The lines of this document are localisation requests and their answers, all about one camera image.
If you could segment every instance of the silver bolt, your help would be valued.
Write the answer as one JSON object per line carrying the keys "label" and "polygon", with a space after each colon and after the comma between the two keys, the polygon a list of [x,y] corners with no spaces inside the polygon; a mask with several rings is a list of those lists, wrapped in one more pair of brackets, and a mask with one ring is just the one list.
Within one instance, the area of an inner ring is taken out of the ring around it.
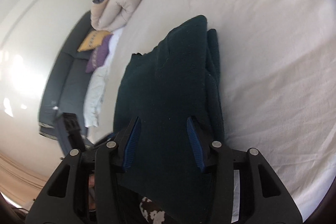
{"label": "silver bolt", "polygon": [[79,153],[78,149],[73,149],[73,150],[70,151],[71,156],[76,156],[76,155],[78,155],[78,153]]}
{"label": "silver bolt", "polygon": [[114,141],[108,142],[108,143],[106,144],[106,146],[107,146],[108,148],[113,148],[113,147],[115,147],[116,145],[117,145],[117,143],[114,142]]}
{"label": "silver bolt", "polygon": [[222,144],[219,141],[213,141],[212,146],[215,147],[215,148],[220,148],[222,146]]}
{"label": "silver bolt", "polygon": [[250,149],[250,154],[253,155],[253,156],[256,156],[256,155],[259,154],[259,151],[258,151],[258,149],[251,148],[251,149]]}

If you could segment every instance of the dark green towel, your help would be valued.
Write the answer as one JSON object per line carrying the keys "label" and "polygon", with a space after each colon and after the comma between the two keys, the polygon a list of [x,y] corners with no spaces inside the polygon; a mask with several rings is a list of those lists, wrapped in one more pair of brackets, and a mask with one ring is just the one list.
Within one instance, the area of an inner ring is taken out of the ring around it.
{"label": "dark green towel", "polygon": [[169,32],[150,53],[134,54],[121,81],[114,131],[132,117],[142,132],[132,167],[120,185],[148,197],[180,223],[203,223],[211,200],[211,175],[201,174],[186,121],[194,115],[223,141],[216,30],[204,16]]}

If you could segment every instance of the sofa cushion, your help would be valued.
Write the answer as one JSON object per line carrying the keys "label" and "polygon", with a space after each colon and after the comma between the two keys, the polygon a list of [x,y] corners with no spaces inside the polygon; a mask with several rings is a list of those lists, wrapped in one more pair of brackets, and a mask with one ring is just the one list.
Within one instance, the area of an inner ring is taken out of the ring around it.
{"label": "sofa cushion", "polygon": [[83,17],[78,21],[76,26],[70,32],[67,40],[65,41],[61,51],[65,52],[72,57],[75,57],[79,46],[82,44],[83,40],[87,35],[93,31],[90,19],[90,12],[87,12]]}
{"label": "sofa cushion", "polygon": [[74,58],[69,54],[59,53],[44,90],[39,114],[40,123],[51,126],[54,124],[63,85],[68,77],[73,60]]}
{"label": "sofa cushion", "polygon": [[58,106],[58,113],[68,112],[77,115],[82,135],[87,133],[84,125],[83,105],[92,75],[91,73],[85,73],[86,64],[87,61],[84,59],[74,59]]}
{"label": "sofa cushion", "polygon": [[89,61],[92,52],[93,52],[93,50],[77,52],[76,55],[75,55],[75,58],[76,59],[84,59],[84,60]]}

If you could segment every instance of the bed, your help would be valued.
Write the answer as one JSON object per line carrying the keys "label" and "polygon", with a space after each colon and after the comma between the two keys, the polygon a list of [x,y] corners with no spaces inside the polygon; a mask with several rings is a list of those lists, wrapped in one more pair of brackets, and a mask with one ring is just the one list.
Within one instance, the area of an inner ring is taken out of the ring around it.
{"label": "bed", "polygon": [[[336,176],[336,0],[142,0],[116,47],[99,126],[88,138],[113,130],[131,54],[150,52],[199,14],[218,33],[227,144],[258,148],[306,220]],[[313,218],[307,223],[318,223]]]}

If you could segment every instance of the purple cushion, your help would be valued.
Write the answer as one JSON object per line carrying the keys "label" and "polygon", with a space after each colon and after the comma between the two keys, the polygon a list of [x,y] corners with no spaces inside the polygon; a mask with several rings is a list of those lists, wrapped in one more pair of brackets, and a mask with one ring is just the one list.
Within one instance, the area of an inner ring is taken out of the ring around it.
{"label": "purple cushion", "polygon": [[86,73],[94,72],[96,68],[104,65],[107,55],[109,55],[109,41],[112,34],[104,37],[103,42],[100,46],[94,49],[91,53],[90,59],[86,65]]}

